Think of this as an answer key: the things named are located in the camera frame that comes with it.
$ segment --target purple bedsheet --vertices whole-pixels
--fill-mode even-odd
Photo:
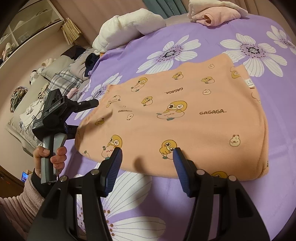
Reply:
[[[107,84],[175,69],[185,61],[203,62],[222,52],[235,66],[244,63],[268,120],[270,169],[266,176],[243,182],[243,186],[273,239],[296,207],[296,48],[289,39],[279,24],[256,15],[215,28],[196,23],[172,25],[104,54],[81,100],[101,99]],[[87,114],[72,114],[67,122],[79,125]],[[76,151],[74,140],[65,146],[68,160],[64,173],[68,176],[85,175],[96,166],[87,154]],[[193,202],[177,179],[120,171],[103,207],[113,240],[180,241]]]

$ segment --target hand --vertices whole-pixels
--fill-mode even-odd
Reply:
[[[41,178],[41,157],[47,157],[50,151],[45,149],[42,146],[38,146],[35,151],[33,152],[33,158],[35,163],[35,173],[38,177]],[[54,165],[54,168],[61,173],[61,171],[65,167],[65,160],[67,159],[66,156],[67,149],[66,147],[62,146],[57,149],[57,155],[50,158],[51,163]]]

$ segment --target plaid fabric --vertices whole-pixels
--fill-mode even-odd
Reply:
[[[60,89],[63,96],[67,95],[72,88],[79,88],[83,80],[76,78],[70,73],[70,67],[62,70],[60,73],[54,74],[48,92]]]

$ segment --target screw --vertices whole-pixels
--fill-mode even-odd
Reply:
[[[61,177],[59,178],[59,180],[60,180],[61,182],[67,181],[67,179],[68,179],[67,176],[61,176]]]
[[[98,169],[92,169],[92,170],[91,170],[91,174],[92,174],[92,175],[97,175],[97,174],[99,174],[99,172],[100,172],[100,171],[99,171]]]
[[[196,173],[200,176],[205,174],[205,171],[203,169],[197,169]]]
[[[235,182],[237,180],[237,178],[234,175],[230,175],[228,179],[231,180],[232,182]]]

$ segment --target white towel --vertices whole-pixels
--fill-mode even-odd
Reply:
[[[30,124],[34,121],[37,115],[43,110],[44,99],[39,99],[29,105],[26,111],[20,114],[20,119],[23,122],[23,128],[28,129]]]
[[[218,1],[218,0],[189,0],[188,18],[192,19],[194,15],[210,7],[220,7],[220,6],[233,8],[236,11],[238,11],[242,17],[245,17],[248,14],[247,10],[237,6],[232,2]]]
[[[165,27],[165,20],[158,14],[141,8],[123,16],[114,16],[106,21],[92,47],[95,53],[105,53],[136,39]]]

